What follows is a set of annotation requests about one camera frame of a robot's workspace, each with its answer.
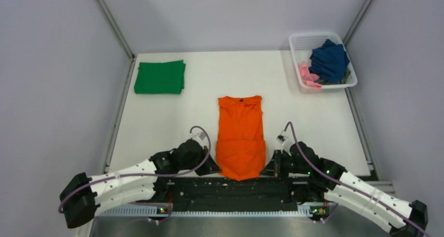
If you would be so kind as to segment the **orange t-shirt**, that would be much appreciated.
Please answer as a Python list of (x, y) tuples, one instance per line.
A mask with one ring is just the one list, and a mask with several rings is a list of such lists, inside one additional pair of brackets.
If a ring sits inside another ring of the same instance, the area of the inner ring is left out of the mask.
[(265, 167), (262, 97), (220, 97), (216, 162), (220, 175), (236, 181), (260, 176)]

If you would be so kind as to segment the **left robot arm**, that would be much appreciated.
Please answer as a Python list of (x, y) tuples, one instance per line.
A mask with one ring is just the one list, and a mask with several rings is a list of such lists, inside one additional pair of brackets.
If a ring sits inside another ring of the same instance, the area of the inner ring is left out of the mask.
[(201, 140), (188, 139), (177, 148), (122, 170), (96, 176), (76, 174), (59, 195), (58, 211), (64, 215), (66, 226), (74, 229), (123, 204), (150, 199), (162, 202), (168, 195), (164, 178), (221, 172), (209, 152), (210, 146)]

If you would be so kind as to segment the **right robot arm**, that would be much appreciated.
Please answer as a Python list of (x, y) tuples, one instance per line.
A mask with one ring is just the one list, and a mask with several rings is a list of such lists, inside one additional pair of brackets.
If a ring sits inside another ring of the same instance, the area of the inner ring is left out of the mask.
[(427, 206), (415, 200), (397, 199), (370, 185), (340, 164), (319, 157), (302, 141), (284, 142), (260, 173), (262, 176), (288, 178), (290, 174), (308, 176), (305, 188), (291, 191), (296, 204), (333, 202), (372, 221), (389, 236), (428, 236)]

